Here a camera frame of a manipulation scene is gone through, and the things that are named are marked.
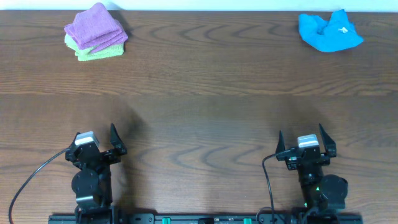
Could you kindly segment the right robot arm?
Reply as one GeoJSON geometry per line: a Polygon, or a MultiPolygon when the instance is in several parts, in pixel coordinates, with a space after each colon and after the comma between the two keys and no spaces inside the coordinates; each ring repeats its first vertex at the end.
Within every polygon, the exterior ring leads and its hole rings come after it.
{"type": "Polygon", "coordinates": [[[337,175],[323,174],[322,167],[330,165],[331,158],[336,157],[336,143],[322,125],[319,125],[319,130],[325,152],[321,152],[315,134],[298,137],[298,145],[286,149],[280,132],[275,153],[277,160],[284,161],[288,170],[298,172],[307,207],[314,208],[318,213],[332,214],[345,209],[348,181],[337,175]]]}

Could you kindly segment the blue microfiber cloth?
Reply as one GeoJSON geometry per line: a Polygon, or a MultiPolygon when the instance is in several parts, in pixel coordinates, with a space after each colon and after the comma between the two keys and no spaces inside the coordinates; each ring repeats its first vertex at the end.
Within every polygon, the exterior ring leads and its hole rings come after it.
{"type": "Polygon", "coordinates": [[[344,9],[333,12],[329,21],[317,15],[300,14],[298,32],[304,42],[326,53],[357,47],[364,42],[344,9]]]}

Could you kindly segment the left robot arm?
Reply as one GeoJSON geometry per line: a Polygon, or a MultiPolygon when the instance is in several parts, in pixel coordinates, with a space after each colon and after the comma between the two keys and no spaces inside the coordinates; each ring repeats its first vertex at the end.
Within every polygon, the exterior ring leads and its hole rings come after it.
{"type": "Polygon", "coordinates": [[[113,148],[101,152],[94,132],[77,133],[65,153],[65,159],[80,170],[72,179],[72,190],[84,213],[108,208],[113,202],[110,166],[127,154],[114,124],[110,126],[109,141],[113,148]]]}

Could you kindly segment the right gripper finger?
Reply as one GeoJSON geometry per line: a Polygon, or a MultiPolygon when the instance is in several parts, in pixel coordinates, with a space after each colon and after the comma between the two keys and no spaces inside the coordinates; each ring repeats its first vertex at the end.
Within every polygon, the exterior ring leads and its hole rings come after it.
{"type": "Polygon", "coordinates": [[[323,146],[325,148],[325,152],[329,157],[336,157],[336,143],[334,140],[327,134],[324,130],[323,126],[319,124],[320,135],[322,137],[323,146]]]}
{"type": "Polygon", "coordinates": [[[278,161],[284,160],[284,152],[285,152],[284,136],[283,136],[282,131],[279,131],[279,140],[278,140],[277,147],[275,150],[275,156],[278,161]]]}

